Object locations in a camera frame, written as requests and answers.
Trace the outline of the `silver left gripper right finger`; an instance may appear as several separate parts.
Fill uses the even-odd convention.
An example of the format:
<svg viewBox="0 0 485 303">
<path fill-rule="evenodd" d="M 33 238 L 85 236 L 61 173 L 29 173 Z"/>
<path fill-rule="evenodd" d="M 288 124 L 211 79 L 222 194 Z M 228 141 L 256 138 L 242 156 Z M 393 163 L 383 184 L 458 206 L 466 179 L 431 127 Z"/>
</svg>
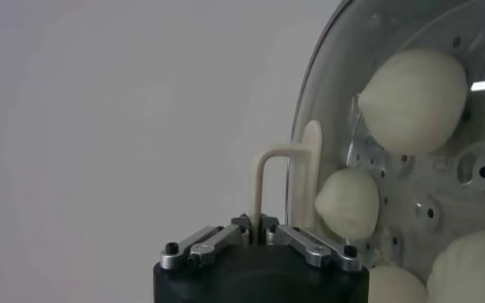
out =
<svg viewBox="0 0 485 303">
<path fill-rule="evenodd" d="M 348 273 L 362 270 L 355 246 L 338 243 L 310 228 L 282 225 L 276 217 L 261 217 L 260 239 L 266 245 L 285 245 L 294 249 L 315 268 L 335 266 Z"/>
</svg>

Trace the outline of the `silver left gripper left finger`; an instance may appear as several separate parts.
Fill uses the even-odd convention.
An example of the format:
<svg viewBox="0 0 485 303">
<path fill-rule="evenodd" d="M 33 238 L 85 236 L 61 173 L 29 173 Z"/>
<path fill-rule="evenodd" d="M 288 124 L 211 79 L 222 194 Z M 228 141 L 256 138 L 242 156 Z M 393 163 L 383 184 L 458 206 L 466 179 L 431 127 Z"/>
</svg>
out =
<svg viewBox="0 0 485 303">
<path fill-rule="evenodd" d="M 204 267 L 232 245 L 249 245 L 251 222 L 243 214 L 231 219 L 228 226 L 205 226 L 180 242 L 168 242 L 161 251 L 159 265 L 165 270 L 177 270 L 186 264 Z"/>
</svg>

